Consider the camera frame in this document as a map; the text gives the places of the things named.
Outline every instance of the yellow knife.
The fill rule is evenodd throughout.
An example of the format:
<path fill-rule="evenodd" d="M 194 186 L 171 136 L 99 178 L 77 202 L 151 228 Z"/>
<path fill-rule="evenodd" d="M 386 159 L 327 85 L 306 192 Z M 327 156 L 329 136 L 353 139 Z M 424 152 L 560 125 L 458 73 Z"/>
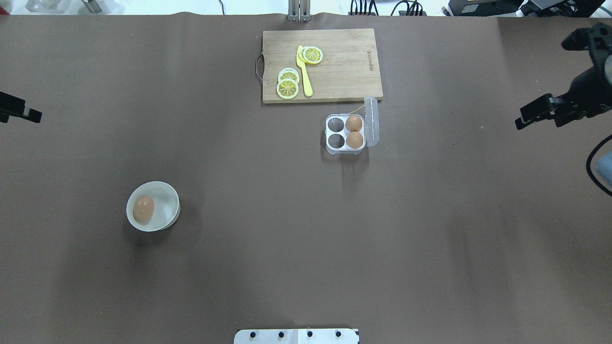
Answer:
<path fill-rule="evenodd" d="M 304 86 L 304 95 L 306 97 L 312 97 L 312 86 L 310 85 L 310 79 L 308 79 L 308 72 L 306 72 L 306 63 L 302 61 L 300 58 L 300 51 L 302 51 L 302 46 L 300 45 L 297 48 L 296 53 L 296 64 L 300 69 L 302 69 L 302 85 Z"/>

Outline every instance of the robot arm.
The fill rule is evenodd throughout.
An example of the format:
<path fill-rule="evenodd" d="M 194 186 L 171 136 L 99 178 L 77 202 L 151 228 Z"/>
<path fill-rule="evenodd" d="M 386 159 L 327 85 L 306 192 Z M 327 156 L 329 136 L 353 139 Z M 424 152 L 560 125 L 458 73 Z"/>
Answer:
<path fill-rule="evenodd" d="M 21 117 L 34 123 L 40 123 L 42 113 L 28 108 L 25 100 L 0 92 L 0 122 L 8 122 L 10 116 Z"/>
<path fill-rule="evenodd" d="M 612 28 L 603 23 L 577 29 L 563 40 L 565 50 L 588 50 L 593 67 L 578 75 L 567 93 L 544 94 L 521 108 L 515 121 L 518 130 L 553 119 L 557 127 L 583 117 L 591 118 L 612 110 Z"/>

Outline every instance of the empty egg slot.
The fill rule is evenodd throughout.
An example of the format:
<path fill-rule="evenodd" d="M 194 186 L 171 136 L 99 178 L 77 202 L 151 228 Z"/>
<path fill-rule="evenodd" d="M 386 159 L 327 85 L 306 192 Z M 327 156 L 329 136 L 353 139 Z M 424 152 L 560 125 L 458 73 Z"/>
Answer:
<path fill-rule="evenodd" d="M 335 133 L 340 132 L 342 131 L 342 129 L 344 129 L 344 121 L 342 121 L 342 119 L 338 117 L 331 118 L 327 122 L 327 127 L 329 128 L 329 130 Z"/>
<path fill-rule="evenodd" d="M 332 146 L 335 149 L 338 149 L 344 146 L 344 138 L 340 134 L 333 134 L 332 136 L 329 137 L 329 139 L 327 139 L 327 142 L 329 143 L 330 146 Z"/>

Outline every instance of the wooden cutting board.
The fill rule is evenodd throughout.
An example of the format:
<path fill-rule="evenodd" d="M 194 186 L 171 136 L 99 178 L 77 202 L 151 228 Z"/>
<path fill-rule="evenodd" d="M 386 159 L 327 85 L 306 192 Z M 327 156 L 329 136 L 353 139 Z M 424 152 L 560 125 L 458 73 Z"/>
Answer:
<path fill-rule="evenodd" d="M 296 65 L 298 45 L 323 51 L 317 65 L 306 65 L 312 97 L 304 96 L 301 69 Z M 311 103 L 363 101 L 371 95 L 383 98 L 374 29 L 264 31 L 264 103 Z M 282 99 L 276 93 L 278 73 L 292 67 L 300 72 L 299 93 Z"/>

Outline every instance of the metal handle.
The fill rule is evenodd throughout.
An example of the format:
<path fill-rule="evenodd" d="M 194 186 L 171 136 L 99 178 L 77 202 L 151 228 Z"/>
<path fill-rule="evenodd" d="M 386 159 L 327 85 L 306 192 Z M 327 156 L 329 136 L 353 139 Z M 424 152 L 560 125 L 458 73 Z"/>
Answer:
<path fill-rule="evenodd" d="M 264 83 L 264 78 L 263 78 L 263 73 L 261 74 L 261 76 L 259 76 L 259 68 L 257 68 L 258 63 L 259 63 L 259 59 L 261 59 L 263 61 L 263 63 L 261 64 L 262 67 L 264 67 L 266 65 L 266 60 L 264 60 L 264 51 L 261 50 L 261 52 L 259 53 L 259 56 L 257 56 L 257 58 L 255 59 L 255 75 L 257 75 L 257 77 L 259 78 L 259 80 L 261 81 L 261 83 Z"/>

